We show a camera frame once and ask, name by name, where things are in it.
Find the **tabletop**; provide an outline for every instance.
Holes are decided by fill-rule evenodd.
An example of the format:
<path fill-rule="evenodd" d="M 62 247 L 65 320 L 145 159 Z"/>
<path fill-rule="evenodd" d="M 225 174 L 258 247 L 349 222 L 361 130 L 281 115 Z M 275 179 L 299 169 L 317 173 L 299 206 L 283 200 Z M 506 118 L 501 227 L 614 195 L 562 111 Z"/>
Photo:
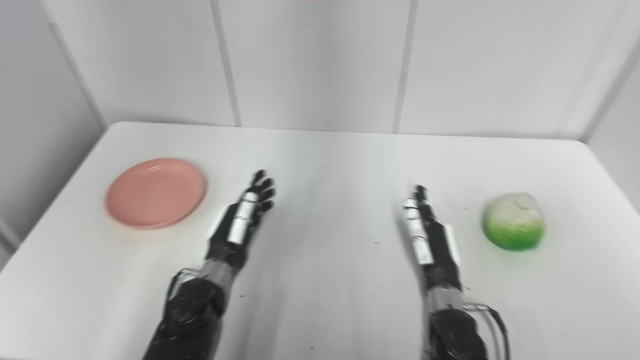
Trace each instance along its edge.
<path fill-rule="evenodd" d="M 160 157 L 200 168 L 201 205 L 165 229 L 110 219 L 111 182 Z M 170 277 L 202 264 L 216 219 L 260 168 L 275 207 L 232 289 L 216 359 L 418 360 L 422 299 L 400 220 L 414 184 L 453 226 L 465 299 L 500 311 L 512 359 L 637 352 L 640 217 L 582 143 L 122 122 L 0 272 L 0 358 L 140 359 Z M 509 252 L 480 217 L 520 191 L 539 200 L 547 232 L 537 249 Z"/>

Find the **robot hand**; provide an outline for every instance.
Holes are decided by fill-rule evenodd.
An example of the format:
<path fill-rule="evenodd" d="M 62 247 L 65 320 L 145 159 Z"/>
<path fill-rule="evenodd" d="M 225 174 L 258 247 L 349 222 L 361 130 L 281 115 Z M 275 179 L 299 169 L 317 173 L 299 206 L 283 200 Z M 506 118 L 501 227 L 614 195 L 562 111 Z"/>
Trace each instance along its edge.
<path fill-rule="evenodd" d="M 202 268 L 182 269 L 173 277 L 163 319 L 144 360 L 213 358 L 231 285 L 244 267 L 264 212 L 273 207 L 273 180 L 262 180 L 264 176 L 264 170 L 255 173 L 238 201 L 227 207 Z"/>

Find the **cabbage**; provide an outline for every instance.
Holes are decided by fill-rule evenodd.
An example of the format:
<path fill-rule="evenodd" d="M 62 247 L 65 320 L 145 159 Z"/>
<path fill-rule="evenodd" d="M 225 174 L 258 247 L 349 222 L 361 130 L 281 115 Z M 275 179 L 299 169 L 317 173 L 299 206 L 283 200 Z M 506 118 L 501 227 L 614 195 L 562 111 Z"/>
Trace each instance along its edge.
<path fill-rule="evenodd" d="M 540 243 L 545 230 L 542 211 L 528 193 L 507 193 L 484 209 L 484 234 L 507 250 L 531 249 Z"/>

